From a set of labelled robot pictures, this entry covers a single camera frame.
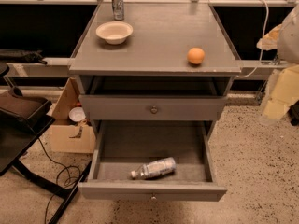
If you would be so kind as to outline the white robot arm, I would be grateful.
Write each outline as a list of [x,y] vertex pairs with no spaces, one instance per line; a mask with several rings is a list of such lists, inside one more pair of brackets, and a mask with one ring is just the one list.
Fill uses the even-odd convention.
[[262,102],[260,122],[270,125],[282,119],[299,101],[299,5],[280,25],[264,35],[256,47],[261,50],[276,49],[280,60],[290,64],[270,78],[269,93]]

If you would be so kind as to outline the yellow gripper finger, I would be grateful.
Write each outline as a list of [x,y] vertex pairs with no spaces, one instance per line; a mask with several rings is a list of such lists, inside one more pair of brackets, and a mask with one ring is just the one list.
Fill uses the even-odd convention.
[[281,71],[275,69],[265,87],[259,121],[273,125],[281,120],[291,106],[299,101],[299,65],[291,65]]
[[281,24],[274,27],[270,32],[268,32],[258,41],[256,47],[262,50],[276,49],[280,29]]

